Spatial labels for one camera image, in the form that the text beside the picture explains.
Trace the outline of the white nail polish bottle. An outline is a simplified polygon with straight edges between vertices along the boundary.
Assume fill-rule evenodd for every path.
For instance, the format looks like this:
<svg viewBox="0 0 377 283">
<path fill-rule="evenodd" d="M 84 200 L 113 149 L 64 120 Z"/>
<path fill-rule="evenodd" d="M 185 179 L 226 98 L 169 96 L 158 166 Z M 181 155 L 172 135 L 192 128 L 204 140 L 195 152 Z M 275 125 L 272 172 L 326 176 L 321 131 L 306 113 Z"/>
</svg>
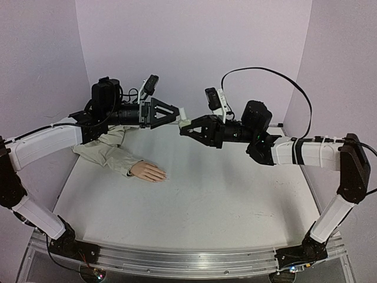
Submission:
<svg viewBox="0 0 377 283">
<path fill-rule="evenodd" d="M 180 119 L 178 121 L 179 128 L 182 128 L 182 127 L 185 127 L 185 126 L 189 126 L 189 125 L 191 125 L 191 120 L 190 119 Z"/>
</svg>

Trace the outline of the white nail polish cap brush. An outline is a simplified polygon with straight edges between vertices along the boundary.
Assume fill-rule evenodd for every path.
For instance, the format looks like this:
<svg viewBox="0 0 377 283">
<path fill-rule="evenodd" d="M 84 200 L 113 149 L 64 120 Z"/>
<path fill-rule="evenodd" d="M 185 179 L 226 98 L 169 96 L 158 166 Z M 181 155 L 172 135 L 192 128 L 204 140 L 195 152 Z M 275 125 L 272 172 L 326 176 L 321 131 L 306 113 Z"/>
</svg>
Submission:
<svg viewBox="0 0 377 283">
<path fill-rule="evenodd" d="M 180 120 L 187 120 L 186 112 L 183 107 L 179 108 L 179 115 L 180 115 Z"/>
</svg>

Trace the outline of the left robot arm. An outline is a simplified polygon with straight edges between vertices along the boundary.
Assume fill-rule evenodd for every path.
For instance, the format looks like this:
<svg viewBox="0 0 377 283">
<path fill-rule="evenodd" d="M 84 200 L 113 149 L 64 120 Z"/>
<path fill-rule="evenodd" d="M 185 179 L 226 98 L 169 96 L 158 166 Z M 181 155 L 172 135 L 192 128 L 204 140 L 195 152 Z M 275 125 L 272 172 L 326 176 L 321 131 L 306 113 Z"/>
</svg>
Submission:
<svg viewBox="0 0 377 283">
<path fill-rule="evenodd" d="M 24 187 L 18 173 L 56 152 L 93 142 L 112 125 L 155 129 L 174 122 L 178 108 L 153 97 L 158 80 L 156 75 L 149 76 L 137 90 L 137 97 L 126 103 L 118 79 L 100 78 L 91 87 L 85 109 L 21 136 L 1 139 L 1 206 L 44 233 L 51 254 L 91 264 L 98 258 L 99 247 L 77 240 L 71 225 L 41 204 Z"/>
</svg>

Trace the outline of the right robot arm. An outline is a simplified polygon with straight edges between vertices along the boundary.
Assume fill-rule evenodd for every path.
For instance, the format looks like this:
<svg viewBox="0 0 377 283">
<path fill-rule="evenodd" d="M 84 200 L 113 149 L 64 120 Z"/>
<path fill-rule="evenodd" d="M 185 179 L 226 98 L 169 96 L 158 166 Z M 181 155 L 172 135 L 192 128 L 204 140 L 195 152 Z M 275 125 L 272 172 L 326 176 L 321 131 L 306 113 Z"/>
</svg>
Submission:
<svg viewBox="0 0 377 283">
<path fill-rule="evenodd" d="M 258 164 L 314 166 L 339 171 L 336 195 L 307 231 L 300 245 L 280 248 L 275 252 L 278 271 L 295 272 L 328 257 L 326 245 L 330 236 L 349 212 L 368 195 L 371 166 L 357 135 L 344 139 L 316 136 L 294 138 L 267 132 L 271 112 L 260 101 L 246 104 L 240 121 L 220 117 L 220 110 L 194 120 L 179 109 L 178 126 L 182 136 L 191 137 L 209 147 L 220 149 L 224 142 L 246 143 L 246 153 Z"/>
</svg>

